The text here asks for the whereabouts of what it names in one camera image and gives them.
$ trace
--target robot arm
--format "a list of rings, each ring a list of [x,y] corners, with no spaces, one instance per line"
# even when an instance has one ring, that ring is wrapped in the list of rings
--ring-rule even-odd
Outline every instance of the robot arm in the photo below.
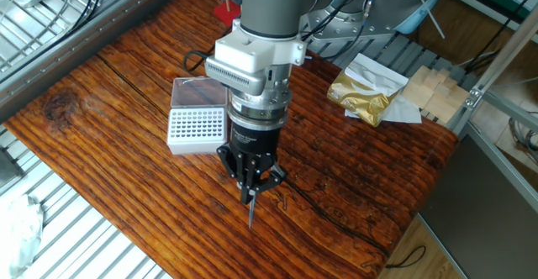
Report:
[[[277,164],[277,146],[292,100],[292,66],[304,63],[307,49],[299,20],[318,9],[336,8],[331,4],[350,11],[372,6],[367,0],[243,0],[241,19],[216,41],[214,55],[206,60],[208,76],[230,89],[231,134],[218,154],[237,180],[243,204],[286,178]],[[266,171],[271,172],[262,179]]]

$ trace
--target metal frame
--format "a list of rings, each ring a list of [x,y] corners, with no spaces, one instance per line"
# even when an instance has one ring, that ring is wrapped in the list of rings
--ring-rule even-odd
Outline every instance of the metal frame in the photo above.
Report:
[[[105,45],[137,24],[166,0],[118,0],[113,6],[0,85],[0,123],[38,97],[42,92],[99,52]]]
[[[495,60],[489,68],[484,72],[478,83],[471,91],[469,99],[466,101],[466,107],[458,114],[458,121],[453,127],[455,133],[460,134],[474,110],[482,101],[483,94],[489,90],[498,77],[504,72],[506,67],[514,60],[521,52],[523,47],[532,39],[538,32],[538,7],[536,7],[529,17],[520,25],[514,36],[506,44],[506,46],[498,53]]]

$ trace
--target wire grid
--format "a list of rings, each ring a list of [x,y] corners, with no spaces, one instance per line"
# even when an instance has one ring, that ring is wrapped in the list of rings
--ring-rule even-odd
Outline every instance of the wire grid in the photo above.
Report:
[[[88,0],[42,0],[23,8],[10,0],[0,0],[0,11],[6,15],[0,23],[0,74],[26,57],[36,54],[45,43],[58,40],[76,22]],[[108,0],[99,0],[98,7]]]

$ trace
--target gold foil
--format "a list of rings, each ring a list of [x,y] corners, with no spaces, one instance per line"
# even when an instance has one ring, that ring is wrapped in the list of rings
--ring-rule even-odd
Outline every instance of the gold foil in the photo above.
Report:
[[[382,122],[383,111],[398,93],[387,97],[341,72],[327,92],[327,97],[351,111],[365,122],[377,127]]]

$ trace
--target wood grain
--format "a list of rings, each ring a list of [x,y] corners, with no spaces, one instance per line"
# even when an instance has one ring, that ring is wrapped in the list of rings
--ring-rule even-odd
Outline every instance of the wood grain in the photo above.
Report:
[[[249,230],[219,158],[166,146],[173,78],[225,30],[218,3],[171,0],[5,126],[171,276],[376,278],[457,137],[345,118],[326,98],[340,70],[296,67],[278,151],[289,181],[259,197]]]

